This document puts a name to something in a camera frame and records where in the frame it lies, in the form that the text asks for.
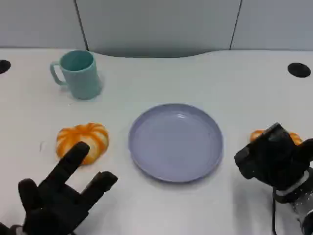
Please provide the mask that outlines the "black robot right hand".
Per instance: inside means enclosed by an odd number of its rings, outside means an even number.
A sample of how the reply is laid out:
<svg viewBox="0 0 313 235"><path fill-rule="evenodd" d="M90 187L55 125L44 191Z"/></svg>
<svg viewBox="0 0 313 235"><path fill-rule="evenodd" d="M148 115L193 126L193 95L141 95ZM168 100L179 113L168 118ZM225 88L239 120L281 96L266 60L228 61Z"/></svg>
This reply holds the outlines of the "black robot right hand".
<svg viewBox="0 0 313 235"><path fill-rule="evenodd" d="M246 178L287 190L298 182L313 160L313 140L296 145L289 133L275 123L234 157L240 173Z"/></svg>

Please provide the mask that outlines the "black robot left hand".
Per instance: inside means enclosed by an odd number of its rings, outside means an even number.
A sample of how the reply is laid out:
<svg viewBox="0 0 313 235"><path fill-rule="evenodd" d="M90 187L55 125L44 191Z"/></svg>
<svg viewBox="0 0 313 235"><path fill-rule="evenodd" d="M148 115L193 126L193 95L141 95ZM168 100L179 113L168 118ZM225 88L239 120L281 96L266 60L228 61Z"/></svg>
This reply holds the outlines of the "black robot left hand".
<svg viewBox="0 0 313 235"><path fill-rule="evenodd" d="M109 171L98 172L78 193L66 184L89 152L85 142L78 142L58 162L48 176L36 185L32 179L18 184L27 235L69 235L88 216L89 210L109 191L118 178Z"/></svg>

